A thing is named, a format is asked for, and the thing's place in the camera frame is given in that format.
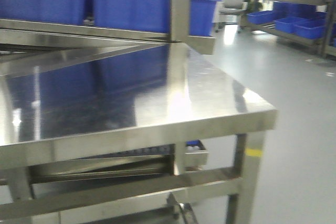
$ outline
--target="table top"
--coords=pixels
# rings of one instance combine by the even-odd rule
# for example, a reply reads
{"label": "table top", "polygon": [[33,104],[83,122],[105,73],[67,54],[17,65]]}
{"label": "table top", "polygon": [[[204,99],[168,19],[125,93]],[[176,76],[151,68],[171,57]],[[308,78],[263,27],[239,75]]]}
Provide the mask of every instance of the table top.
{"label": "table top", "polygon": [[275,108],[183,43],[0,63],[0,169],[264,131]]}

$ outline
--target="stainless steel table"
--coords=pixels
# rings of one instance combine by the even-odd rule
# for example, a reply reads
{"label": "stainless steel table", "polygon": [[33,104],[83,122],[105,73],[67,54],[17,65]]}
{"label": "stainless steel table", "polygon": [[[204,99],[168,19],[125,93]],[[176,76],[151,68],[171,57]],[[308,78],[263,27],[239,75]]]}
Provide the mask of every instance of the stainless steel table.
{"label": "stainless steel table", "polygon": [[[183,43],[74,49],[0,64],[0,169],[8,223],[85,223],[230,195],[227,224],[249,223],[266,130],[275,108]],[[237,135],[233,167],[34,197],[32,167]]]}

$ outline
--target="yellow tape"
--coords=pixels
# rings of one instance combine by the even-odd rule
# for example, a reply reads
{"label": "yellow tape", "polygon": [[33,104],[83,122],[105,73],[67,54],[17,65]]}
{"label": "yellow tape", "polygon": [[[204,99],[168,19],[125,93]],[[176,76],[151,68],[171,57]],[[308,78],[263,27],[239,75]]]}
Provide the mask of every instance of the yellow tape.
{"label": "yellow tape", "polygon": [[245,149],[246,156],[250,156],[250,157],[261,157],[263,154],[262,152],[263,151],[259,149],[250,149],[250,148]]}

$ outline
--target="epoxy floor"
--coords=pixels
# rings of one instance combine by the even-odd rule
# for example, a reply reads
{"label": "epoxy floor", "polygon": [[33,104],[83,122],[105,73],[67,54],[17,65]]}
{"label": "epoxy floor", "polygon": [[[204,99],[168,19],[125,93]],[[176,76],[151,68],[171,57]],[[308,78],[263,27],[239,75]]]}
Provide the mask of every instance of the epoxy floor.
{"label": "epoxy floor", "polygon": [[[273,35],[226,26],[206,58],[279,110],[267,134],[251,224],[336,223],[336,61]],[[205,168],[232,162],[234,138],[204,140]],[[194,204],[200,224],[223,224],[225,197]],[[183,223],[165,209],[95,222]]]}

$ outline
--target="office chair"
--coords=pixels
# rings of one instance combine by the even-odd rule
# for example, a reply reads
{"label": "office chair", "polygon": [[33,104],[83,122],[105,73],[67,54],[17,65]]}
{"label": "office chair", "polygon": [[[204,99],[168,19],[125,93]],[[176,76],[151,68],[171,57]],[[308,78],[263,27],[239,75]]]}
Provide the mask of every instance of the office chair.
{"label": "office chair", "polygon": [[238,24],[238,33],[240,32],[240,17],[242,13],[247,9],[247,2],[244,2],[244,0],[223,0],[223,5],[221,9],[219,10],[219,18],[218,23],[215,28],[216,33],[220,29],[220,23],[226,24],[226,16],[233,15],[238,17],[238,21],[234,23],[228,23],[228,24]]}

